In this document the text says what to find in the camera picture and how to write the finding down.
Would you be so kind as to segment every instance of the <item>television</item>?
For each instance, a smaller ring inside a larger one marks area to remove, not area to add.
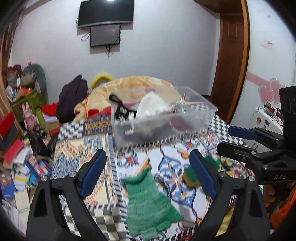
[[[97,25],[90,29],[89,46],[120,44],[120,24]]]
[[[134,0],[90,0],[80,4],[78,28],[133,22]]]

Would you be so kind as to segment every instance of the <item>black clamp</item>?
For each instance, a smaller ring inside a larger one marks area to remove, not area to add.
[[[218,172],[198,150],[190,153],[189,162],[204,193],[214,199],[192,240],[215,239],[233,195],[238,195],[234,213],[226,233],[220,235],[219,240],[232,240],[235,236],[240,240],[266,240],[270,235],[269,221],[255,177],[244,180]]]
[[[106,165],[107,157],[98,150],[93,158],[66,177],[41,178],[29,212],[27,239],[30,241],[105,240],[106,237],[89,214],[83,199],[90,195]],[[81,237],[72,234],[59,201],[64,195]]]

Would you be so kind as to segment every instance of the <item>patterned tablecloth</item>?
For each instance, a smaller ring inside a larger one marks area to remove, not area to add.
[[[108,119],[97,118],[101,122],[97,132],[85,131],[84,122],[67,123],[61,127],[59,142],[56,145],[52,178],[61,178],[70,171],[91,159],[98,149],[107,153],[107,165],[101,174],[93,193],[85,199],[85,204],[108,240],[138,240],[130,237],[126,225],[128,194],[120,179],[135,176],[145,167],[151,166],[152,174],[158,174],[172,192],[172,205],[184,216],[184,220],[173,223],[170,228],[160,232],[156,240],[186,240],[191,237],[196,225],[202,220],[210,206],[201,187],[187,188],[182,181],[184,168],[189,165],[189,153],[198,149],[203,156],[220,158],[216,147],[221,141],[242,145],[240,138],[227,134],[228,125],[217,115],[214,116],[209,130],[191,139],[180,139],[174,143],[152,148],[133,149],[116,153],[112,136],[107,134]],[[250,172],[239,162],[222,158],[222,170],[228,170],[234,177],[246,178]],[[161,184],[158,190],[166,195]],[[70,231],[79,235],[65,199],[60,198]]]

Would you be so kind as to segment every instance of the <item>blue gripper pad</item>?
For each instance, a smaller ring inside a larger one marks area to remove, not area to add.
[[[255,140],[257,138],[257,134],[254,132],[254,130],[241,128],[237,126],[230,126],[228,128],[227,133],[230,136],[239,137],[246,140]]]
[[[210,196],[211,199],[215,199],[217,193],[215,191],[214,180],[203,165],[201,158],[203,158],[203,156],[200,154],[199,157],[193,150],[189,155],[189,163],[192,166],[192,169],[195,172],[205,195]]]
[[[80,196],[83,199],[91,195],[102,171],[104,170],[106,162],[107,162],[106,153],[102,151],[94,161],[93,165],[85,175],[84,179],[82,180],[82,188],[81,188]]]

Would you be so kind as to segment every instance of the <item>person's hand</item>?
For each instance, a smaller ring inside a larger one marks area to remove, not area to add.
[[[265,206],[268,207],[271,202],[275,201],[275,196],[274,194],[276,191],[271,185],[264,185],[263,186],[263,199],[265,202]]]
[[[288,188],[292,188],[294,186],[295,182],[289,183],[287,185]],[[271,185],[263,185],[263,199],[265,202],[265,206],[268,207],[271,202],[275,201],[275,189]],[[293,195],[293,191],[291,191],[290,196],[288,199],[291,198]]]

